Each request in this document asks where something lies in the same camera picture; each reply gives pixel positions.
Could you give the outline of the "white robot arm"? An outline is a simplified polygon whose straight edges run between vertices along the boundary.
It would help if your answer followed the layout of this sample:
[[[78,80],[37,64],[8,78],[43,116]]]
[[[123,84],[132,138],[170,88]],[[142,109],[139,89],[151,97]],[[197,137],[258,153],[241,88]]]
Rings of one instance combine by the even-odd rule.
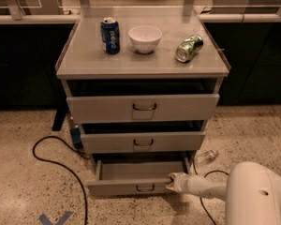
[[[235,165],[226,183],[184,172],[169,178],[169,190],[223,201],[225,225],[281,225],[281,176],[258,163]]]

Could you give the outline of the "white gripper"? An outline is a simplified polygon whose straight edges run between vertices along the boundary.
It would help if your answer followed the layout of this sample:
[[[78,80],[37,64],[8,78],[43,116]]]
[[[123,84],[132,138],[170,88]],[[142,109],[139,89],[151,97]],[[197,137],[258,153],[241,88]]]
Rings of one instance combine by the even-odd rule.
[[[191,191],[191,176],[183,172],[171,172],[171,186],[166,185],[166,189],[171,192],[189,193]]]

